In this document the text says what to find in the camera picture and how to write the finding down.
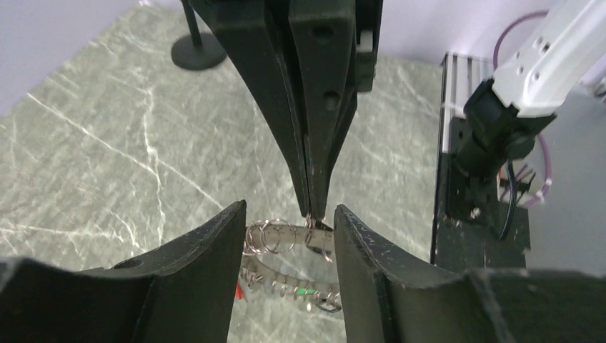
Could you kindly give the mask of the metal disc with keyrings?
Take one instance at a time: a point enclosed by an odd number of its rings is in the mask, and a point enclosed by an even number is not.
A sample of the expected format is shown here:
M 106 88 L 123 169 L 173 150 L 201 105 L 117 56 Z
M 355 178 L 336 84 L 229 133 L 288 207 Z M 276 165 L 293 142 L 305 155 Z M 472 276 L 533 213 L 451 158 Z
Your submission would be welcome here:
M 334 234 L 326 219 L 307 217 L 303 224 L 282 218 L 263 219 L 246 227 L 238 281 L 244 298 L 259 291 L 305 303 L 307 311 L 320 299 L 342 305 L 333 270 Z M 316 289 L 314 296 L 296 297 L 294 289 Z

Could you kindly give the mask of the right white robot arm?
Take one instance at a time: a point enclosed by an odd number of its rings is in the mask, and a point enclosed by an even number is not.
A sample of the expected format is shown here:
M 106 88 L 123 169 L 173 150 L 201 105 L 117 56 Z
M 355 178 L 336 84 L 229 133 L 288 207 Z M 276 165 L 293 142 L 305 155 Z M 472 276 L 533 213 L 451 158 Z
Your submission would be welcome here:
M 192 1 L 243 78 L 281 150 L 302 216 L 324 217 L 332 170 L 372 90 L 381 1 Z M 529 154 L 571 88 L 605 53 L 605 3 L 564 1 L 464 106 L 469 178 Z

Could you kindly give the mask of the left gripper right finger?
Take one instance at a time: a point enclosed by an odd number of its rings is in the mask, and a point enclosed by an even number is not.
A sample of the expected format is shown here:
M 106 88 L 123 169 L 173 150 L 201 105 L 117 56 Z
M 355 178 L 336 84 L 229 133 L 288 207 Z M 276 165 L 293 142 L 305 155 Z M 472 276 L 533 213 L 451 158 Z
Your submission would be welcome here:
M 345 205 L 334 249 L 348 342 L 603 342 L 605 278 L 549 269 L 449 272 Z

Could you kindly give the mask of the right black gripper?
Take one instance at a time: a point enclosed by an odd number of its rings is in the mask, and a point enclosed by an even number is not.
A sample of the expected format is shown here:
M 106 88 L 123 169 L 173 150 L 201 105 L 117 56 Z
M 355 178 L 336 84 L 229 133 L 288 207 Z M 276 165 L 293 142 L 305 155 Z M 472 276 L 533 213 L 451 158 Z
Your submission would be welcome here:
M 303 142 L 284 36 L 270 1 L 192 1 L 257 103 L 284 157 L 300 214 L 322 219 L 327 208 L 329 153 L 346 99 L 356 18 L 357 91 L 370 92 L 375 76 L 383 0 L 293 1 L 289 25 L 304 96 Z

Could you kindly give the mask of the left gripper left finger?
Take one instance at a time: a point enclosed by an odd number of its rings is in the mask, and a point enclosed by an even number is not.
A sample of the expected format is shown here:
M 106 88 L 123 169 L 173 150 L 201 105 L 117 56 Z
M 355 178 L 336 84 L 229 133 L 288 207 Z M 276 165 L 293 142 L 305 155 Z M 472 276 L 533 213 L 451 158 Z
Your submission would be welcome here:
M 3 342 L 225 342 L 247 204 L 147 253 L 81 272 L 1 259 Z

